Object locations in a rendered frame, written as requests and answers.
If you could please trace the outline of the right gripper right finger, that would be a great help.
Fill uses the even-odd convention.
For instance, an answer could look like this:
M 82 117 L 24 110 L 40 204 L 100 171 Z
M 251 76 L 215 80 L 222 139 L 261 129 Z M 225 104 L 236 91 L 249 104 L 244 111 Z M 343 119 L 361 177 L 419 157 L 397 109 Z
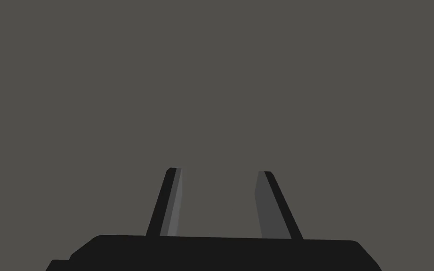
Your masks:
M 272 172 L 260 171 L 258 173 L 254 196 L 262 238 L 303 239 Z

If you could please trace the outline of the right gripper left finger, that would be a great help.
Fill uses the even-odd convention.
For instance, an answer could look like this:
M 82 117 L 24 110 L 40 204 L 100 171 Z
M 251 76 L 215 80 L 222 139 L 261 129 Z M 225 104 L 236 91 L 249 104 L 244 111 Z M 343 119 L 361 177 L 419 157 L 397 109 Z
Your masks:
M 182 169 L 171 167 L 162 181 L 146 236 L 178 236 L 182 197 Z

